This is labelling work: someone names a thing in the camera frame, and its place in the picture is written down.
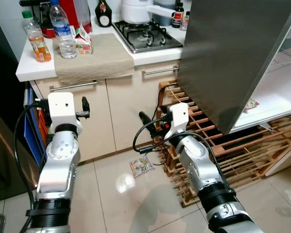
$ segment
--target beige cloth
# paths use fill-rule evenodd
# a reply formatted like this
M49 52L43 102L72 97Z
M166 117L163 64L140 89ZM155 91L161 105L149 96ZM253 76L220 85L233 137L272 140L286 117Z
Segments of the beige cloth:
M132 56L114 34L92 35L91 39L93 53L78 54L73 59L63 58L57 40L53 40L55 71L64 86L124 77L134 73Z

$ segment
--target white countertop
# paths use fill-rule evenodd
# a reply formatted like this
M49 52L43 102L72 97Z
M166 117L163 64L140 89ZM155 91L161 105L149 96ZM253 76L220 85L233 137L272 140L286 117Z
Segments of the white countertop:
M164 49L134 54L125 45L125 42L120 38L113 27L101 28L95 22L92 22L92 25L92 34L113 33L115 37L123 44L127 52L133 57L135 66L172 61L181 58L182 48ZM174 39L178 40L182 44L184 43L186 34L185 31L181 31L178 28L173 28L172 26L167 26L165 28L167 29L167 33L169 33ZM16 71L16 76L20 82L57 77L54 66L52 39L45 38L45 42L51 53L52 60L46 63L39 63L35 59L29 40L26 41Z

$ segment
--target gas stove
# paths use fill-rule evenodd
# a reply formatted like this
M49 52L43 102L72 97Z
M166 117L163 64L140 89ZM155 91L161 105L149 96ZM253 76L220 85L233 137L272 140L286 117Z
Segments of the gas stove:
M112 25L133 53L183 47L153 20L148 24L120 21Z

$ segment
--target cabinet door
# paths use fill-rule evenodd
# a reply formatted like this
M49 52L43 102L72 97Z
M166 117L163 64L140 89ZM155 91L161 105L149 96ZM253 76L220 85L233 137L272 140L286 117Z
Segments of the cabinet door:
M37 80L36 83L44 98L48 97L50 86L61 86L57 78ZM73 93L76 111L82 110L83 96L87 98L90 105L90 118L80 119L83 126L83 131L78 138L81 161L114 152L115 145L105 80L99 80L94 85L61 91Z
M108 79L107 89L113 123L116 150L132 147L137 131L142 127L139 112L151 118L158 101L159 83L176 79L176 73L167 71L142 76L142 71L152 72L171 69L178 61L138 66L133 76ZM137 144L151 141L145 129L138 137Z
M192 12L178 84L229 133L291 27L291 0L198 0Z

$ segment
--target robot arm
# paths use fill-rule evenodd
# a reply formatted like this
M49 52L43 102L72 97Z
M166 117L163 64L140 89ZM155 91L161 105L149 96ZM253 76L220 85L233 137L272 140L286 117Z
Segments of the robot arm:
M86 111L80 113L75 113L72 93L51 93L48 100L39 100L47 101L45 108L54 136L46 148L47 161L40 174L35 208L26 213L32 219L27 233L70 232L68 218L76 166L80 161L78 136L82 132L77 118L89 117L89 105L84 104L85 100L82 99Z
M185 134L189 121L188 105L179 103L169 107L172 119L164 139L176 148L188 179L207 213L209 229L215 233L262 233L228 186L222 172L210 160L208 149L193 136Z

